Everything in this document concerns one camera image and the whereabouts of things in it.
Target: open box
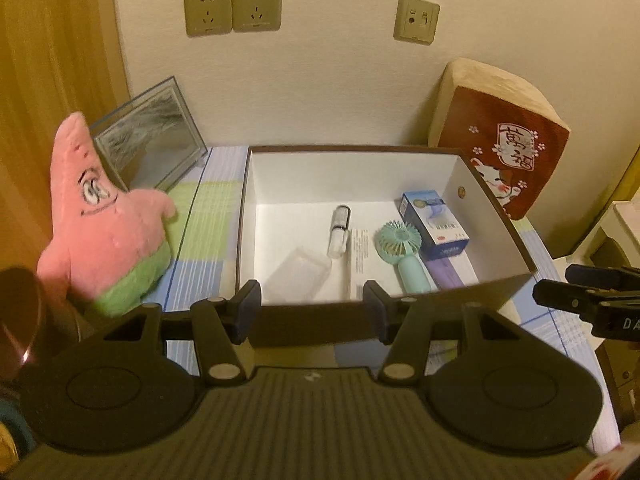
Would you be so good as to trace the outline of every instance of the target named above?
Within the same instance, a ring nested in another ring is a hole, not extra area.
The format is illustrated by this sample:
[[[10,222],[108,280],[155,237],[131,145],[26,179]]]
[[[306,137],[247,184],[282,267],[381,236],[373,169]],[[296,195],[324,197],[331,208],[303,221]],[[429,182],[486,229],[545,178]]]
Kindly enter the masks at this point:
[[[374,233],[387,221],[400,219],[398,202],[404,192],[425,189],[439,193],[469,236],[465,252],[453,259],[468,286],[427,296],[439,305],[500,309],[535,272],[535,264],[462,152],[421,146],[250,147],[236,288],[250,279],[264,284],[297,247],[325,254],[337,205],[351,208],[350,228]],[[252,345],[303,346],[375,337],[364,305],[346,299],[347,262],[348,254],[334,260],[311,304],[265,301],[249,335]],[[388,294],[406,296],[393,266],[382,262],[374,274],[370,279]]]

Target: plush toy eye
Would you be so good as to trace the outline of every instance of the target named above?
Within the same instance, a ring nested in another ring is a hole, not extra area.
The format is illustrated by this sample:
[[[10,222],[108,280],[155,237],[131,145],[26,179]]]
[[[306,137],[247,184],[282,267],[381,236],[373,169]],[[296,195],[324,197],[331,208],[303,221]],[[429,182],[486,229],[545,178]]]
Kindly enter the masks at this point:
[[[96,195],[100,198],[108,198],[110,196],[109,192],[104,189],[94,178],[91,179],[91,187],[93,188]]]
[[[100,202],[100,196],[95,191],[92,184],[92,180],[85,180],[82,183],[82,198],[84,198],[84,201],[89,205],[96,205],[98,202]]]

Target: picture frame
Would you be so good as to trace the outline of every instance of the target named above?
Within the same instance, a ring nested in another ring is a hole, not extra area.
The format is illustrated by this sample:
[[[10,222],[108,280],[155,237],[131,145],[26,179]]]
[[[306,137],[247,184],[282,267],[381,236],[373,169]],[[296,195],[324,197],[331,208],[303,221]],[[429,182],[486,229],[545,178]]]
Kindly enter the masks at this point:
[[[167,191],[206,152],[174,76],[90,127],[111,181],[124,191]]]

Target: round pad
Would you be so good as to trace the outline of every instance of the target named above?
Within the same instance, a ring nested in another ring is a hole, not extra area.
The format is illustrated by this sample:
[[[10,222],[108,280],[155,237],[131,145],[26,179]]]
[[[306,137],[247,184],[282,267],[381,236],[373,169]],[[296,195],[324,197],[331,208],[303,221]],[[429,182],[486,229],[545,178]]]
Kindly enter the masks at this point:
[[[485,341],[430,377],[440,422],[492,452],[550,454],[583,445],[602,394],[583,368],[544,343]]]
[[[180,426],[195,397],[183,368],[139,342],[86,343],[20,379],[24,416],[43,441],[74,452],[116,452]]]

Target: power socket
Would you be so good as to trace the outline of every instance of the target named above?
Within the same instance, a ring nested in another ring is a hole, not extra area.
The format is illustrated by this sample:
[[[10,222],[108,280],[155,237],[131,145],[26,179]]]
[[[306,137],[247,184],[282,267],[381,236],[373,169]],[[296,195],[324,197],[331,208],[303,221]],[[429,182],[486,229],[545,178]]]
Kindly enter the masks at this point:
[[[282,22],[282,0],[232,0],[236,32],[278,30]]]
[[[231,0],[184,0],[184,24],[189,36],[231,32]]]
[[[394,38],[430,45],[436,34],[440,6],[425,0],[398,0]]]

